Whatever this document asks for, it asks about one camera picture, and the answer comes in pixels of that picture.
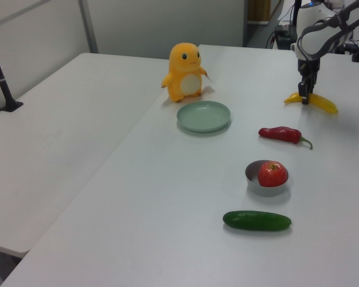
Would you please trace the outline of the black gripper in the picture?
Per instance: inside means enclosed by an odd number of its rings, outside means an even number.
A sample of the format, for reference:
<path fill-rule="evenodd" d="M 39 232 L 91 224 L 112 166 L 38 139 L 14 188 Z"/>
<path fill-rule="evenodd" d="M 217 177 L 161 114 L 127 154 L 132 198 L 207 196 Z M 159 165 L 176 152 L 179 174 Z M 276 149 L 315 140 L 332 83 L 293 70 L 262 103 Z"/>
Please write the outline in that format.
<path fill-rule="evenodd" d="M 302 98 L 302 104 L 307 105 L 309 94 L 314 92 L 319 71 L 319 60 L 298 60 L 298 71 L 302 76 L 302 81 L 298 84 L 299 96 Z"/>

